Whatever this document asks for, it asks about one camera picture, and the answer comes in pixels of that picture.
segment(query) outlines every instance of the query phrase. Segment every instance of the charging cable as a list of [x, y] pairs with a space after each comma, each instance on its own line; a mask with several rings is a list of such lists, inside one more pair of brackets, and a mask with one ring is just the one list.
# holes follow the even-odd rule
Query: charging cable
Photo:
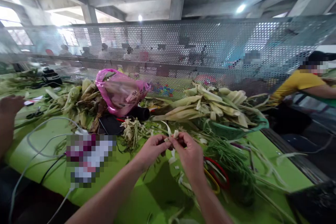
[[56, 216], [56, 214], [59, 212], [59, 210], [62, 208], [62, 206], [64, 205], [65, 201], [67, 200], [67, 198], [69, 197], [70, 193], [74, 190], [74, 188], [70, 188], [68, 193], [66, 194], [66, 196], [64, 197], [64, 200], [62, 201], [62, 203], [60, 204], [60, 206], [58, 207], [58, 209], [56, 210], [56, 212], [54, 213], [54, 215], [51, 217], [50, 221], [48, 221], [47, 224], [49, 224], [54, 217]]
[[[19, 180], [17, 181], [17, 183], [16, 183], [16, 185], [15, 185], [15, 187], [14, 187], [14, 190], [13, 190], [13, 192], [12, 192], [11, 201], [10, 201], [10, 205], [11, 205], [11, 206], [10, 206], [9, 216], [8, 216], [8, 223], [9, 223], [9, 224], [12, 223], [12, 214], [13, 214], [14, 204], [15, 204], [15, 194], [16, 194], [16, 190], [18, 189], [18, 185], [19, 185], [20, 181], [22, 180], [24, 174], [25, 174], [26, 171], [28, 170], [28, 168], [29, 168], [31, 162], [32, 162], [32, 161], [34, 160], [34, 158], [36, 158], [37, 155], [39, 155], [39, 154], [42, 155], [42, 156], [48, 157], [48, 158], [58, 158], [58, 157], [62, 156], [63, 154], [61, 154], [61, 155], [45, 155], [45, 154], [42, 154], [42, 151], [47, 147], [47, 145], [50, 143], [50, 141], [53, 140], [54, 138], [57, 138], [57, 137], [60, 137], [60, 136], [64, 136], [64, 135], [73, 135], [73, 134], [61, 134], [61, 135], [54, 136], [54, 137], [52, 137], [51, 139], [49, 139], [49, 141], [46, 143], [46, 145], [45, 145], [41, 150], [37, 150], [37, 149], [32, 145], [32, 143], [31, 143], [31, 141], [30, 141], [30, 139], [29, 139], [30, 136], [31, 136], [36, 130], [38, 130], [41, 126], [43, 126], [43, 125], [46, 124], [47, 122], [49, 122], [49, 121], [51, 121], [51, 120], [55, 120], [55, 119], [66, 119], [66, 120], [68, 120], [68, 121], [70, 121], [70, 122], [72, 122], [73, 124], [76, 125], [76, 127], [78, 128], [77, 132], [78, 132], [79, 134], [81, 134], [81, 135], [87, 135], [87, 134], [88, 134], [88, 132], [87, 132], [86, 130], [82, 129], [82, 128], [81, 128], [75, 121], [73, 121], [73, 120], [71, 120], [71, 119], [69, 119], [69, 118], [66, 118], [66, 117], [53, 117], [53, 118], [50, 118], [50, 119], [44, 121], [44, 122], [41, 123], [40, 125], [38, 125], [35, 129], [33, 129], [33, 130], [27, 135], [27, 142], [28, 142], [28, 145], [29, 145], [34, 151], [36, 151], [37, 153], [36, 153], [36, 155], [33, 156], [33, 157], [29, 160], [29, 162], [27, 163], [26, 167], [24, 168], [24, 170], [23, 170], [21, 176], [19, 177]], [[69, 196], [69, 194], [70, 194], [73, 190], [74, 190], [74, 188], [70, 188], [70, 189], [69, 189], [67, 195], [65, 196], [65, 198], [64, 198], [64, 200], [63, 200], [63, 202], [62, 202], [62, 204], [60, 205], [60, 207], [58, 208], [58, 210], [56, 211], [56, 213], [54, 214], [54, 216], [55, 216], [55, 215], [57, 214], [57, 212], [61, 209], [62, 205], [64, 204], [64, 202], [65, 202], [65, 200], [66, 200], [66, 198]]]

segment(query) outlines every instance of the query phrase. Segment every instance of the black phone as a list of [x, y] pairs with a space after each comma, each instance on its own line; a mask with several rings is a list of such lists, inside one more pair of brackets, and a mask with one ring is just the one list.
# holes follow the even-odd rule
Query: black phone
[[103, 127], [107, 135], [121, 135], [124, 131], [124, 127], [121, 127], [121, 122], [114, 115], [103, 115], [99, 121], [100, 126]]

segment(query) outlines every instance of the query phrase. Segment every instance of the black container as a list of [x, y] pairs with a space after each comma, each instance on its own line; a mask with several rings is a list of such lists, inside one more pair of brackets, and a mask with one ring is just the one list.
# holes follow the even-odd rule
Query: black container
[[147, 121], [150, 117], [150, 112], [148, 108], [142, 108], [137, 106], [132, 109], [127, 116], [137, 118], [139, 121]]
[[52, 88], [56, 88], [63, 83], [58, 73], [48, 67], [43, 69], [42, 79]]

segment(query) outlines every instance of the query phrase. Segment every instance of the red cord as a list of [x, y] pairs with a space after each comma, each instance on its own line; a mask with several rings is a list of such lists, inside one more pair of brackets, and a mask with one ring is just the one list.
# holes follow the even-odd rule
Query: red cord
[[216, 180], [217, 184], [223, 188], [223, 189], [229, 189], [230, 188], [230, 181], [229, 181], [229, 177], [228, 175], [226, 174], [226, 172], [224, 171], [224, 169], [215, 161], [215, 160], [212, 160], [211, 158], [209, 157], [204, 157], [205, 160], [208, 160], [210, 161], [211, 163], [213, 163], [214, 165], [217, 166], [217, 168], [220, 170], [220, 172], [224, 175], [224, 177], [226, 178], [226, 184], [222, 184], [220, 182], [220, 180], [217, 178], [215, 172], [213, 170], [210, 170], [210, 174], [213, 176], [213, 178]]

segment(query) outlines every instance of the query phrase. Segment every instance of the pile of corn husks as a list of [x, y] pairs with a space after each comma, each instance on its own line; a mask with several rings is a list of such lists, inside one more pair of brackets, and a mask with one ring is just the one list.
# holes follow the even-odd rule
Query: pile of corn husks
[[256, 127], [258, 117], [263, 115], [259, 107], [266, 106], [269, 95], [262, 94], [247, 98], [243, 90], [231, 91], [228, 88], [209, 87], [194, 83], [195, 88], [185, 90], [187, 96], [166, 106], [155, 109], [153, 121], [184, 121], [207, 117], [218, 123], [248, 130]]
[[46, 89], [42, 101], [48, 108], [43, 115], [26, 120], [15, 129], [21, 128], [39, 119], [48, 119], [52, 116], [65, 115], [89, 132], [96, 132], [99, 126], [99, 118], [106, 111], [106, 103], [98, 91], [96, 85], [89, 79], [84, 79], [81, 86], [72, 86], [68, 90], [66, 86], [62, 91], [55, 93]]
[[22, 89], [34, 87], [43, 83], [38, 76], [37, 69], [14, 73], [11, 78], [0, 78], [0, 95], [11, 95], [21, 92]]

